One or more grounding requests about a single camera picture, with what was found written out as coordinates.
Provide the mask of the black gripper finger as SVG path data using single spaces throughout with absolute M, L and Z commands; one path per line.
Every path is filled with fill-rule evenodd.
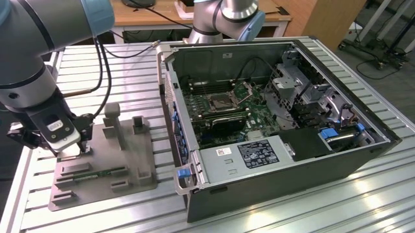
M 11 123 L 7 137 L 30 149 L 36 149 L 40 146 L 40 136 L 27 129 L 22 123 Z
M 94 115 L 83 114 L 81 116 L 75 116 L 73 123 L 81 133 L 81 141 L 77 144 L 81 148 L 81 152 L 85 153 L 87 150 L 87 141 L 93 139 Z

